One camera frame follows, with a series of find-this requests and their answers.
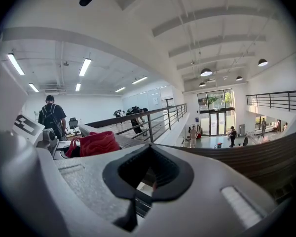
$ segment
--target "light fixture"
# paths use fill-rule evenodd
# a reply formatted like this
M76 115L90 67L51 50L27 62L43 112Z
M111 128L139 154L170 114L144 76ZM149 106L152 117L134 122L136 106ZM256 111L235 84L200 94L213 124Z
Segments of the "light fixture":
M80 70L80 74L79 76L83 77L85 72L87 71L89 65L91 63L91 60L90 59L84 59L84 62L83 62L83 65L81 67L81 70Z
M201 77L210 76L213 72L210 69L203 69L201 71Z
M10 53L8 54L8 58L11 61L12 65L14 66L14 68L16 69L16 71L20 74L20 75L24 75L23 70L21 69L20 65L18 64L18 62L16 61L14 54Z
M35 92L38 92L38 89L36 89L36 87L34 86L34 84L29 83L29 86L30 86Z
M81 86L81 83L77 83L76 87L75 87L75 90L76 91L79 91L80 90L80 86Z
M260 59L258 66L262 67L262 66L265 66L266 64L268 64L268 62L265 59Z
M118 89L116 92L120 92L123 89L125 89L125 87Z
M143 78L141 78L141 79L139 79L139 80L137 80L137 81L134 81L133 84L136 84L136 83L138 83L138 82L140 82L140 81L143 81L143 80L145 80L145 79L147 79L147 77L143 77Z

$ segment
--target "black railing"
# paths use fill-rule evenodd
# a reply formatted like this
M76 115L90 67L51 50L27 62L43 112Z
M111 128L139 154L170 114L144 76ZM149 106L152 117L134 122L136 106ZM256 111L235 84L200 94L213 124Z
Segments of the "black railing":
M163 111L166 111L167 113L160 115L156 118L151 117L152 114L163 112ZM116 134L118 134L118 135L123 134L127 131L133 130L134 128L143 127L144 124L148 124L148 129L142 130L140 133L137 133L131 139L136 139L137 137L147 133L147 134L149 134L149 136L147 138L145 138L143 141L150 139L151 142L154 142L162 134L164 134L168 129L171 130L171 127L175 124L175 122L179 121L179 119L181 119L185 113L187 113L186 104L182 104L182 105L168 106L165 108L161 108L161 109L157 109L157 110L153 110L153 111L148 111L148 112L144 112L144 113L127 115L127 116L119 117L119 118L111 118L111 119L101 120L101 121L89 123L86 125L91 126L93 128L100 128L100 127L104 127L104 126L108 126L108 125L112 125L112 124L125 122L125 121L131 120L131 119L136 119L136 118L140 118L143 116L147 116L147 118L148 118L147 121L144 121L143 123L141 123L139 125L130 127L128 129L125 129L125 130L118 132Z
M296 111L296 90L247 95L247 105Z

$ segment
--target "red bag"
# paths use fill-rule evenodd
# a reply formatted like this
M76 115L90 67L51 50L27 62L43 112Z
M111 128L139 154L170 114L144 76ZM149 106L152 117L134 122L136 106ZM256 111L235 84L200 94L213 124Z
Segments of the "red bag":
M72 152L77 148L76 142L80 142L80 157L95 156L119 150L113 132L90 132L89 136L74 138L71 140L66 156L71 158Z

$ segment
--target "handrail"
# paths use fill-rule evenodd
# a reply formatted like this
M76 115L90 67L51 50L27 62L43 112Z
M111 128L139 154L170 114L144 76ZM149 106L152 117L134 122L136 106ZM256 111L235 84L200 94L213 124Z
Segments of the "handrail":
M154 113L158 113L158 112L162 112L162 111L167 111L166 114L163 114L157 118L153 118L151 119L151 114L154 114ZM131 119L136 119L136 118L140 118L140 117L143 117L143 116L147 116L148 118L148 121L146 122L143 122L139 125L136 125L136 126L133 126L131 128L128 128L128 129L125 129L121 132L118 132L117 135L120 135L124 132L127 132L127 131L130 131L132 129L136 129L138 127L140 127L141 125L143 124L148 124L148 129L143 129L143 130L139 130L139 132L137 132L137 134L135 136L132 137L132 139L135 139L137 137L139 137L140 135L144 135L145 133L149 133L149 136L147 138L145 138L145 140L147 139L150 139L151 142L154 142L154 140L156 140L157 138L159 138L162 134L164 134L168 129L171 130L171 126L176 122L176 121L179 121L180 118L183 117L183 115L187 113L187 107L186 107L186 104L181 104L181 105L174 105L174 106L168 106L168 107L165 107L165 108L160 108L160 109L157 109L157 110L153 110L153 111L148 111L148 112L143 112L143 113L137 113L137 114L132 114L132 115L127 115L127 116L123 116L123 117L119 117L119 118L110 118L110 119L106 119L106 120L101 120L101 121L97 121L97 122L92 122L92 123L89 123L89 124L86 124L90 127L93 127L93 128L100 128L100 127L104 127L104 126L108 126L108 125L112 125L112 124L117 124L117 123L121 123L121 122L124 122L124 121L128 121L128 120L131 120ZM152 125L152 121L156 120L156 119L159 119L159 118L162 118L164 116L167 115L167 118L161 122L158 122L157 124L155 125ZM168 123L165 123L160 129L158 129L157 131L153 132L152 129L155 128L156 126L158 126L160 123L162 122L165 122L165 121L168 121ZM161 134L158 134L156 135L157 132L159 132L162 128L164 128L166 125L169 125L169 127L167 129L165 129Z
M296 90L246 95L247 105L287 109L289 112L291 110L296 111L296 96L291 95L294 93L296 93Z

